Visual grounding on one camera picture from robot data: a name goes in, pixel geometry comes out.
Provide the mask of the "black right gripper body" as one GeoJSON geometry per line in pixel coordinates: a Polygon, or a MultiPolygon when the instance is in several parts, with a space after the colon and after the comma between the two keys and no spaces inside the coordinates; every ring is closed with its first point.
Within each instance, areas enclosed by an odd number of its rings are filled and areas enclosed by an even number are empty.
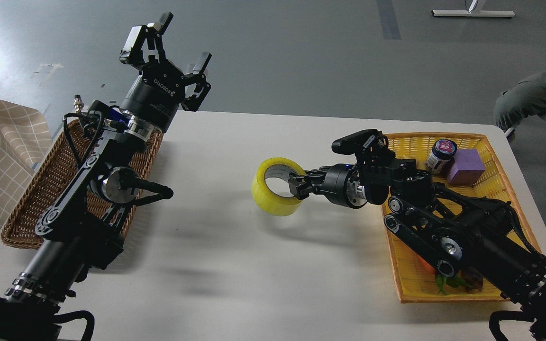
{"type": "Polygon", "coordinates": [[[360,185],[355,167],[351,164],[335,164],[309,171],[313,193],[325,196],[336,205],[358,209],[366,205],[363,186],[360,185]]]}

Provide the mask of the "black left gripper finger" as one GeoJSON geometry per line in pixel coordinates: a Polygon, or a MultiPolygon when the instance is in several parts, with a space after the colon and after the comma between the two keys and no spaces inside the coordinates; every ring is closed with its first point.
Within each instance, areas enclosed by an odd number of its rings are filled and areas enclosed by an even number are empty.
{"type": "Polygon", "coordinates": [[[186,92],[186,97],[181,102],[182,108],[186,111],[197,112],[211,89],[211,84],[207,81],[205,74],[211,58],[211,53],[202,53],[191,73],[182,78],[185,87],[194,86],[191,93],[186,92]]]}
{"type": "Polygon", "coordinates": [[[173,13],[165,12],[156,22],[132,27],[121,49],[119,62],[138,71],[167,63],[162,37],[173,17],[173,13]]]}

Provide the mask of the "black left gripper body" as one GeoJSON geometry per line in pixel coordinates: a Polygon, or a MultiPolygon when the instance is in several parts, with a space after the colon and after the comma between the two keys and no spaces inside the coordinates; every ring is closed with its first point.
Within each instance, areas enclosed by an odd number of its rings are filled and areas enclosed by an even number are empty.
{"type": "Polygon", "coordinates": [[[170,62],[143,69],[120,108],[166,133],[186,97],[183,76],[170,62]]]}

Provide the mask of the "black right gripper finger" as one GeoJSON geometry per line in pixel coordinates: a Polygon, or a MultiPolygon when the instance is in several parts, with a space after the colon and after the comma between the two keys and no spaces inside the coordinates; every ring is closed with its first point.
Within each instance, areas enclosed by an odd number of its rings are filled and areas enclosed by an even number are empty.
{"type": "Polygon", "coordinates": [[[307,170],[306,173],[302,175],[297,172],[291,172],[289,177],[289,183],[307,183],[308,185],[321,185],[325,181],[325,177],[327,176],[327,174],[327,169],[307,170]]]}
{"type": "Polygon", "coordinates": [[[296,199],[307,199],[310,194],[319,195],[323,183],[288,183],[290,193],[296,199]]]}

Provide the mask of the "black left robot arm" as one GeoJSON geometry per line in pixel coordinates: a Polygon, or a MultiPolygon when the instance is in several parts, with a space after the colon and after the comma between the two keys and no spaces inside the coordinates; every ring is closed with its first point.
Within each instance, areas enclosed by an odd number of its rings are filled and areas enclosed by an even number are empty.
{"type": "Polygon", "coordinates": [[[106,269],[123,252],[121,230],[134,207],[173,196],[171,188],[142,179],[130,167],[154,132],[165,133],[178,110],[197,111],[210,91],[203,53],[190,73],[165,56],[162,37],[173,20],[134,26],[119,60],[138,76],[121,106],[95,100],[84,110],[80,95],[63,117],[63,134],[77,171],[37,219],[43,238],[37,253],[0,297],[0,341],[56,341],[62,325],[84,319],[83,341],[93,337],[95,317],[85,310],[59,313],[75,296],[74,283],[89,269],[106,269]]]}

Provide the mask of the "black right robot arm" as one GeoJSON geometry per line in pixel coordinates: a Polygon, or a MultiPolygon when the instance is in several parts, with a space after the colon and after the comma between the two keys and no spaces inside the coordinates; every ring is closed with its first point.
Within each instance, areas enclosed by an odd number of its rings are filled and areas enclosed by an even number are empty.
{"type": "Polygon", "coordinates": [[[502,320],[530,322],[533,337],[546,341],[546,256],[526,239],[509,201],[464,196],[435,182],[416,160],[397,157],[388,136],[376,129],[339,138],[331,149],[355,156],[355,164],[292,171],[288,183],[295,198],[323,195],[353,209],[386,204],[386,228],[438,274],[453,278],[460,270],[475,270],[520,305],[519,311],[490,316],[497,341],[506,339],[502,320]]]}

